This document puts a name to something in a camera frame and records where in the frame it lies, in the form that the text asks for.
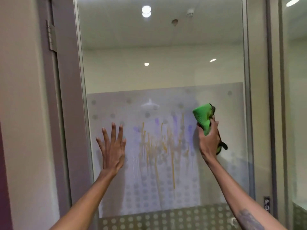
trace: dark purple wall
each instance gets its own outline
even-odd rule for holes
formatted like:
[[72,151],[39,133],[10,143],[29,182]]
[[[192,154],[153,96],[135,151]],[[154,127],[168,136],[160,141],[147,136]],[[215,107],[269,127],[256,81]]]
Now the dark purple wall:
[[7,187],[3,141],[0,124],[0,228],[13,230],[9,190]]

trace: person's right arm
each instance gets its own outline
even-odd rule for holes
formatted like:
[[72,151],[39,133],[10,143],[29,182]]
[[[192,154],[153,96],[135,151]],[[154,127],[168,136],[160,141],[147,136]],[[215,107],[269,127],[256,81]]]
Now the person's right arm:
[[241,228],[244,230],[286,230],[270,213],[253,200],[217,161],[216,149],[219,143],[217,126],[218,122],[212,119],[211,130],[207,136],[204,135],[204,130],[197,126],[200,151]]

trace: green cloth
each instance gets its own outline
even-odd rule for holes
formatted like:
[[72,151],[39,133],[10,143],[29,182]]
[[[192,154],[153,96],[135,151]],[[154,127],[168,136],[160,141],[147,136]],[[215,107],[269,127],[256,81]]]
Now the green cloth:
[[[215,113],[215,107],[212,106],[210,103],[200,106],[193,110],[194,117],[197,120],[197,122],[200,124],[200,126],[203,128],[205,135],[208,135],[210,132],[210,126],[211,126],[210,119],[212,119],[214,113]],[[220,142],[216,154],[219,154],[221,152],[222,147],[226,150],[228,149],[228,146],[224,142],[222,142],[220,133],[219,137],[220,137]]]

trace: white poster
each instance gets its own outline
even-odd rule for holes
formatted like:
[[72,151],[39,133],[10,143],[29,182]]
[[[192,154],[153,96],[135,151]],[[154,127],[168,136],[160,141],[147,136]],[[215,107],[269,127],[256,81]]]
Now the white poster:
[[218,159],[249,188],[243,84],[162,88],[87,95],[94,178],[102,156],[96,136],[124,126],[126,162],[99,206],[100,217],[225,202],[200,156],[192,110],[211,103],[228,150]]

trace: forearm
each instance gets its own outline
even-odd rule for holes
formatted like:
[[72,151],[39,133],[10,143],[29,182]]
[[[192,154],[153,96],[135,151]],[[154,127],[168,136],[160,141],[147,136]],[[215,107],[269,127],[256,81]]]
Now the forearm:
[[50,230],[87,230],[113,177],[107,174],[97,179],[87,193]]
[[234,216],[244,230],[285,230],[254,201],[215,159],[208,162]]

